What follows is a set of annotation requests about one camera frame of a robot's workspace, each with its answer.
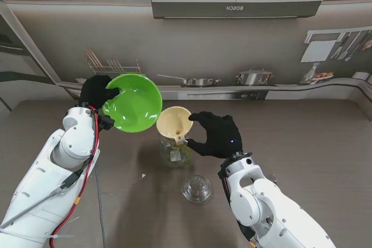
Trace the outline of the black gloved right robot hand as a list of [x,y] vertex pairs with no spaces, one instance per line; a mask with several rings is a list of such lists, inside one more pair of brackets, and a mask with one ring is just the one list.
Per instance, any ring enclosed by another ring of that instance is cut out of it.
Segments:
[[227,159],[243,152],[241,134],[232,116],[199,112],[192,113],[188,119],[198,122],[206,131],[205,143],[186,140],[187,146],[199,155]]

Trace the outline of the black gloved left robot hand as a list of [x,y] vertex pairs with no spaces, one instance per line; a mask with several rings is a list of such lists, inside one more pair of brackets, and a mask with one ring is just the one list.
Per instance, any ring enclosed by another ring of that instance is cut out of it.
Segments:
[[111,80],[107,75],[94,75],[88,78],[83,84],[76,106],[91,106],[98,110],[106,101],[115,98],[120,93],[120,90],[118,88],[107,89],[107,85]]

